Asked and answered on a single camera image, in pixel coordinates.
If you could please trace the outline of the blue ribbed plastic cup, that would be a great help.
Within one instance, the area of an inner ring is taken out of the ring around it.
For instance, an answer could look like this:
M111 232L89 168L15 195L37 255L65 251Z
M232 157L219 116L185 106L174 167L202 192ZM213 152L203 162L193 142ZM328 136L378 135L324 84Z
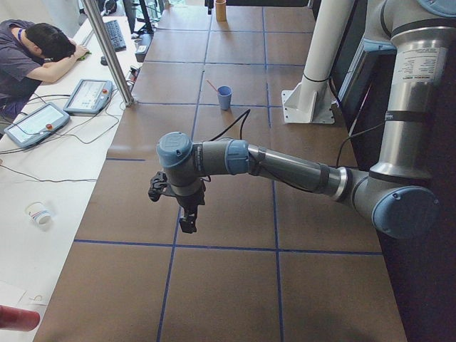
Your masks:
M229 86L220 86L217 89L217 97L219 101L219 106L221 110L229 110L232 99L232 89Z

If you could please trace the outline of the red chopstick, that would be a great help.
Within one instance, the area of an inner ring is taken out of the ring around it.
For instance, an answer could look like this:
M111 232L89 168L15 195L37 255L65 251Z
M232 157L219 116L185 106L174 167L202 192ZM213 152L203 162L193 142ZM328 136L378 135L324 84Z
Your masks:
M218 87L216 87L212 82L210 82L208 79L206 79L206 82L211 86L211 88L217 93L219 94L219 89Z

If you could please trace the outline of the white paper cup lying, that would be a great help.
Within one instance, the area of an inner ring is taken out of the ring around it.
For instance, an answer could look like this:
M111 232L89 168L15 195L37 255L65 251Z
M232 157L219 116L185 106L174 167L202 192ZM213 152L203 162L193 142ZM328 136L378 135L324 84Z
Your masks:
M51 226L52 214L42 202L32 202L24 210L31 221L39 228Z

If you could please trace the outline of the brown cardboard tube cup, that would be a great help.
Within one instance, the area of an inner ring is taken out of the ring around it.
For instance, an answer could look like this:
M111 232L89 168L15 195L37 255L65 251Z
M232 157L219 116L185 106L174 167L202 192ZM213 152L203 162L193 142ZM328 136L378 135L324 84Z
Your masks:
M217 22L227 21L227 1L226 0L215 0L215 11Z

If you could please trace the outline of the grey teach pendant far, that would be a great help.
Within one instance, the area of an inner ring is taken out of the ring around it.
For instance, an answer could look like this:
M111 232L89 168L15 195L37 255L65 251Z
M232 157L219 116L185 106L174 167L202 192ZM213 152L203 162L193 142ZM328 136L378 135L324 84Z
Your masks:
M69 115L94 116L108 104L113 83L107 80L81 79L64 105Z

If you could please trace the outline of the grey teach pendant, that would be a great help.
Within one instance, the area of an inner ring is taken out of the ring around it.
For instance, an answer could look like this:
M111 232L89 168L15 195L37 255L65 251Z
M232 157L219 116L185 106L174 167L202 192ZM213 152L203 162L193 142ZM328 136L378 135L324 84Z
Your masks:
M69 115L94 116L108 104L113 83L107 80L81 79L64 105Z
M31 147L60 130L69 120L70 115L67 112L53 103L47 103L10 124L4 132L18 147Z

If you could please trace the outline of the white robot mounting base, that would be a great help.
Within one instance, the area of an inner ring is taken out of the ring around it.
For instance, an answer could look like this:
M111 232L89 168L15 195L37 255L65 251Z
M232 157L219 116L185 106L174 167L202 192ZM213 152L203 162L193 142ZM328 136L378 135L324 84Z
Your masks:
M281 92L285 123L333 124L331 70L355 2L323 0L301 82Z

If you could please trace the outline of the grey teach pendant near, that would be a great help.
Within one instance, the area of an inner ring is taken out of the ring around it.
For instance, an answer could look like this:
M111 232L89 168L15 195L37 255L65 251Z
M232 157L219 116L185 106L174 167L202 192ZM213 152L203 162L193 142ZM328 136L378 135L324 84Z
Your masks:
M47 103L10 124L4 132L18 147L31 147L60 130L69 120L70 115L67 112L53 103Z

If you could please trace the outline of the black keyboard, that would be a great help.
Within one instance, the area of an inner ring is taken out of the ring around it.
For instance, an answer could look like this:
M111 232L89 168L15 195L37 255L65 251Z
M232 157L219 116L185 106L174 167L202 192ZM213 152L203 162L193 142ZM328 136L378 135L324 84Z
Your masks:
M104 22L105 30L108 33L111 45L115 51L124 51L126 43L117 20Z

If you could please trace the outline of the white paper sheet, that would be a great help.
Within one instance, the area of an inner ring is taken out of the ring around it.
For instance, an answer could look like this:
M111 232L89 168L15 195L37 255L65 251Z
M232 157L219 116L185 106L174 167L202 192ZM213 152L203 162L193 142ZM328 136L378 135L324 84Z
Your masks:
M0 281L0 304L2 306L17 307L24 297L26 290Z

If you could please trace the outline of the red cylinder object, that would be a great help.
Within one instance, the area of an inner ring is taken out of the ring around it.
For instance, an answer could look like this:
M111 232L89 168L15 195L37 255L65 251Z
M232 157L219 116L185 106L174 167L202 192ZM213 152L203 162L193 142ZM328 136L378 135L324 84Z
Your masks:
M1 306L0 327L10 331L32 331L40 323L40 313L10 306Z

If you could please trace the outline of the black monitor stand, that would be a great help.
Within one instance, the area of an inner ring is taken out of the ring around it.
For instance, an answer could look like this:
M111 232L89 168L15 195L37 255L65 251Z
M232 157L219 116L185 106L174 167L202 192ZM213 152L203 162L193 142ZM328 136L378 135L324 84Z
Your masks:
M130 33L136 37L143 34L154 34L154 28L150 20L150 16L147 11L147 4L144 0L131 1L123 0L123 6L125 9L125 15L128 19L128 25L130 27ZM140 8L142 18L139 20L139 23L142 23L142 26L137 26L137 14L136 8Z

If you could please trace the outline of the person in dark shirt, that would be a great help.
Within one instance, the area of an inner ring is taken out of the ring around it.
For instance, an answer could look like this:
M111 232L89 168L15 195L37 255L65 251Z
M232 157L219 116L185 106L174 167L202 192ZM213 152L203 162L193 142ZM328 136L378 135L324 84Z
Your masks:
M55 83L87 53L50 24L1 22L1 118L15 120L42 83Z

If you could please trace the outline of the aluminium frame post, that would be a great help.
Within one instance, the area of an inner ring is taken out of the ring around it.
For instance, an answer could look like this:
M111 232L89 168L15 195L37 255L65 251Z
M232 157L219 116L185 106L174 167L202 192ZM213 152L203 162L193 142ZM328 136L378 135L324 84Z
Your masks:
M111 76L115 81L125 106L128 108L135 102L135 100L129 88L128 82L124 77L116 52L110 42L110 37L106 31L103 17L98 11L98 5L95 2L88 0L82 0L82 2L88 16L88 20L100 45L101 51L107 60Z

